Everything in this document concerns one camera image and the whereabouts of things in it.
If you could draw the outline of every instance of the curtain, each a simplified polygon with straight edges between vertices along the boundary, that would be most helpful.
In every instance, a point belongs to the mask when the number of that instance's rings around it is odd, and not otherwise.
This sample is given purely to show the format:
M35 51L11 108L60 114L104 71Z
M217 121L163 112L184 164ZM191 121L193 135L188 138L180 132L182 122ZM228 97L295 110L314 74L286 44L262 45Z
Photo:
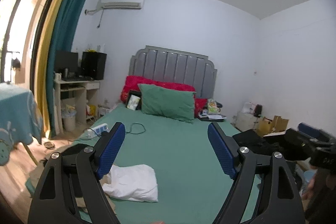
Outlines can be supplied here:
M51 136L54 136L55 133L53 100L55 55L56 51L59 50L71 51L77 23L84 2L85 0L62 0L51 37L46 74L46 95L51 125Z
M48 14L43 24L40 43L36 56L35 65L35 101L43 116L43 129L47 137L50 136L50 121L46 96L46 71L49 46L53 34L56 17L61 6L62 0L52 0Z

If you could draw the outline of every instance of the yellow curtain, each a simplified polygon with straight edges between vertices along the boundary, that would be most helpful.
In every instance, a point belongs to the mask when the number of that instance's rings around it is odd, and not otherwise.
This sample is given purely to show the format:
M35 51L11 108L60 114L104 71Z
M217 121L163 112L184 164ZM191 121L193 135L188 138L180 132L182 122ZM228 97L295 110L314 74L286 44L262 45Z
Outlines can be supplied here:
M53 34L56 17L61 3L62 0L52 0L48 14L43 24L40 43L36 56L35 81L34 81L35 101L43 117L43 129L45 132L45 136L47 138L49 138L50 136L50 121L47 105L45 78L46 78L48 52L51 36Z

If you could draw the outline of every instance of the tablecloth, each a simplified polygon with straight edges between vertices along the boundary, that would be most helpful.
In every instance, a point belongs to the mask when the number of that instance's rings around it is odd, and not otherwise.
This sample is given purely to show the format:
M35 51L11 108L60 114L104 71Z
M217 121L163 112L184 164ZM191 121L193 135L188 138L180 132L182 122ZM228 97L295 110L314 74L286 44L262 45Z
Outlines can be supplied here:
M9 161L17 143L41 143L42 116L33 93L14 84L0 84L0 165Z

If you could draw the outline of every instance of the cardboard box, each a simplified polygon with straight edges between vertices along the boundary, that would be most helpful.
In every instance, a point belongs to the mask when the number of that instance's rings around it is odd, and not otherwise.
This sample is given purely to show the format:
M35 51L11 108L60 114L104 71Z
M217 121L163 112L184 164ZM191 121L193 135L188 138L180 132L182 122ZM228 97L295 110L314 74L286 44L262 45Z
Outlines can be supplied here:
M283 119L281 116L274 116L273 120L264 117L259 122L256 132L262 137L269 133L285 131L287 129L288 121L288 119Z

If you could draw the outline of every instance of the air conditioner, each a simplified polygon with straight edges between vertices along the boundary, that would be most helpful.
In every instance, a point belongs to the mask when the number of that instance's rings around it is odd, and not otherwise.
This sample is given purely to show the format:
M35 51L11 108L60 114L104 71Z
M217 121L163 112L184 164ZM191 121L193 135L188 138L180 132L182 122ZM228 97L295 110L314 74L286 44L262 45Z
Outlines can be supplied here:
M141 9L144 0L101 0L103 9Z

